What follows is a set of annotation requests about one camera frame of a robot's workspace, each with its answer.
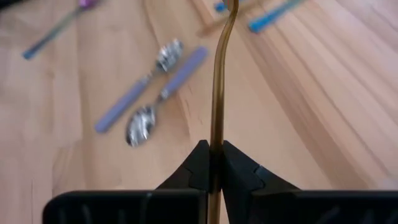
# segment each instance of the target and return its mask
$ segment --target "spoon bowl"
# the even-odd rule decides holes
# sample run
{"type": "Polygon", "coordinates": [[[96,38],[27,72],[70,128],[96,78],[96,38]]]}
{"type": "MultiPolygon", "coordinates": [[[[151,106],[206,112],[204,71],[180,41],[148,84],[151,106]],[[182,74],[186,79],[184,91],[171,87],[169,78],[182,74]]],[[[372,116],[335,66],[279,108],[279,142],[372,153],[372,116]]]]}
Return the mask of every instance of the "spoon bowl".
{"type": "Polygon", "coordinates": [[[163,46],[156,59],[155,69],[161,72],[168,72],[178,62],[183,52],[181,41],[174,39],[171,43],[163,46]]]}
{"type": "Polygon", "coordinates": [[[139,108],[130,118],[126,131],[126,141],[130,146],[138,146],[149,138],[156,124],[155,107],[151,105],[139,108]]]}

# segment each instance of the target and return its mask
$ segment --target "wooden floor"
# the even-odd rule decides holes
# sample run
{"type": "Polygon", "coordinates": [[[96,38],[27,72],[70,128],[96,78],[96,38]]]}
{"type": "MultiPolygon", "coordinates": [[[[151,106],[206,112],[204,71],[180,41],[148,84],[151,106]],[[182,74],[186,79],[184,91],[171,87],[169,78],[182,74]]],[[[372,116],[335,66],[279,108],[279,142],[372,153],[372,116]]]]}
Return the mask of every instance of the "wooden floor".
{"type": "MultiPolygon", "coordinates": [[[[53,196],[75,189],[153,189],[210,136],[214,0],[105,1],[38,57],[21,53],[75,6],[31,0],[0,12],[0,223],[40,223],[53,196]],[[159,110],[147,144],[96,120],[177,37],[206,64],[159,110]]],[[[303,189],[385,189],[398,179],[398,2],[308,0],[261,34],[239,18],[226,62],[225,139],[303,189]]]]}

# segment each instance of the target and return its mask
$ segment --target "blue handle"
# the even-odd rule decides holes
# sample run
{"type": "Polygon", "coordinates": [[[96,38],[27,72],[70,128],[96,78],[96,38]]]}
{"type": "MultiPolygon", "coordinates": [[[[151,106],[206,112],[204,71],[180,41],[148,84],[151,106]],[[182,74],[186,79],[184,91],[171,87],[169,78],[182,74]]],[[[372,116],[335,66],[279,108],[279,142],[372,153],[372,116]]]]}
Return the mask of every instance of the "blue handle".
{"type": "Polygon", "coordinates": [[[288,0],[281,6],[278,6],[275,9],[271,10],[271,12],[267,12],[264,16],[252,20],[249,23],[249,29],[255,33],[262,31],[267,26],[274,23],[280,16],[283,16],[286,11],[288,11],[290,8],[294,7],[297,3],[301,1],[302,0],[288,0]]]}
{"type": "Polygon", "coordinates": [[[227,6],[223,2],[218,2],[218,3],[214,4],[214,9],[217,12],[223,12],[227,9],[227,6]]]}
{"type": "Polygon", "coordinates": [[[190,77],[199,65],[205,60],[207,56],[207,49],[205,47],[198,47],[189,56],[187,61],[178,70],[175,76],[166,84],[162,93],[167,93],[167,96],[172,95],[180,86],[190,77]]]}
{"type": "Polygon", "coordinates": [[[95,124],[97,133],[105,133],[118,118],[132,105],[148,84],[148,77],[144,77],[134,86],[95,124]]]}
{"type": "Polygon", "coordinates": [[[22,56],[26,59],[26,60],[30,60],[32,59],[37,52],[40,52],[40,50],[43,49],[43,47],[45,47],[51,40],[53,40],[54,38],[56,38],[56,36],[58,36],[58,34],[64,29],[66,28],[66,26],[69,24],[70,21],[72,21],[73,18],[75,18],[76,16],[79,15],[79,13],[83,12],[83,9],[78,7],[76,8],[74,11],[72,11],[71,13],[69,13],[67,16],[65,16],[61,22],[59,22],[52,30],[50,30],[50,32],[48,32],[48,34],[43,37],[43,39],[41,39],[40,41],[38,41],[36,44],[34,44],[31,48],[29,48],[28,50],[26,50],[22,56]]]}

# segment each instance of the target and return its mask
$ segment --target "brass rod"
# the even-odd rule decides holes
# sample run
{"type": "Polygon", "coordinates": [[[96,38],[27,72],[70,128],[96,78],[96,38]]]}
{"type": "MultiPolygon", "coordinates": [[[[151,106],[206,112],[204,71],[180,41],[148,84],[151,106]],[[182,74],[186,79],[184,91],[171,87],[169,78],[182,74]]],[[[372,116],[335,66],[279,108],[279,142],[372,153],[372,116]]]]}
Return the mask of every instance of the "brass rod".
{"type": "Polygon", "coordinates": [[[230,14],[218,41],[214,63],[210,136],[210,191],[207,224],[219,224],[220,222],[221,162],[224,141],[224,66],[229,37],[239,8],[239,0],[225,0],[224,2],[228,5],[230,14]]]}

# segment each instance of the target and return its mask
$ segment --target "purple handle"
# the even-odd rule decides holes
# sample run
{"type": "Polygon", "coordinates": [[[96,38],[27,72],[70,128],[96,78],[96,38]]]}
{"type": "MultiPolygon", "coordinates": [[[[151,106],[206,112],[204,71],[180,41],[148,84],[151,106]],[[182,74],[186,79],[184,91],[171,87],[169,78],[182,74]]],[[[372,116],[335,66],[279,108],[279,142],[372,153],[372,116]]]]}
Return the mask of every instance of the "purple handle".
{"type": "Polygon", "coordinates": [[[79,6],[83,9],[88,9],[90,7],[95,6],[98,3],[98,0],[79,0],[79,6]]]}
{"type": "Polygon", "coordinates": [[[187,61],[178,70],[175,76],[166,84],[162,93],[167,93],[167,96],[172,95],[180,86],[193,74],[196,68],[204,61],[207,56],[207,49],[205,47],[198,47],[189,56],[187,61]]]}
{"type": "Polygon", "coordinates": [[[145,90],[148,78],[144,77],[134,86],[95,124],[97,133],[105,133],[113,123],[133,104],[145,90]]]}

